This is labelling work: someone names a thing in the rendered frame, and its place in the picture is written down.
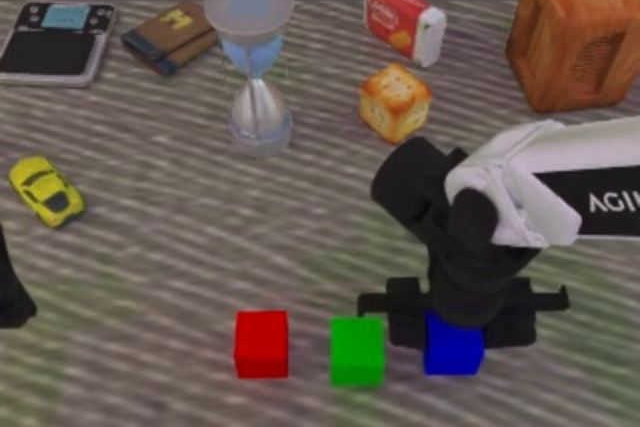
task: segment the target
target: red and white box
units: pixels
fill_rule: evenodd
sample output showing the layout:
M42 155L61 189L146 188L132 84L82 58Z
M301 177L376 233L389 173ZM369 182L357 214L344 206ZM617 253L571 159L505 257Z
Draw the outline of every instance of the red and white box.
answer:
M364 0L364 22L373 35L421 67L440 58L447 16L426 0Z

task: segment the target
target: red cube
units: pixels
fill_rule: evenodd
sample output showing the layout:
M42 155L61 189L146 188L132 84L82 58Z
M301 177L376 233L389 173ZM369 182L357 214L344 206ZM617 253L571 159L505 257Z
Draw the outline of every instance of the red cube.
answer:
M287 312L237 312L233 359L239 379L289 377Z

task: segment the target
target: digital scale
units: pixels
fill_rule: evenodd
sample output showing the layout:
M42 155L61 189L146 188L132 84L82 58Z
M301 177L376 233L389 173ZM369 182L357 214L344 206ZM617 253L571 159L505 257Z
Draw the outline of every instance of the digital scale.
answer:
M89 85L115 21L110 4L27 2L0 54L0 84Z

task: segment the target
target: green cube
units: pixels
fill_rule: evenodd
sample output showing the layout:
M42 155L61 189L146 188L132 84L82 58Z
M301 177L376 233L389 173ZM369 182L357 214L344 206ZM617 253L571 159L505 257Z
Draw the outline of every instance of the green cube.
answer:
M384 324L382 319L331 319L331 384L378 386L384 380Z

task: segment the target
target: blue cube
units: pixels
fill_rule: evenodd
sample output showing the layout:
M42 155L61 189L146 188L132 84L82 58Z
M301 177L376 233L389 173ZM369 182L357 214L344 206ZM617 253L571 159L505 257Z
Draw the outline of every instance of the blue cube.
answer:
M460 328L426 314L425 375L476 375L484 360L482 329Z

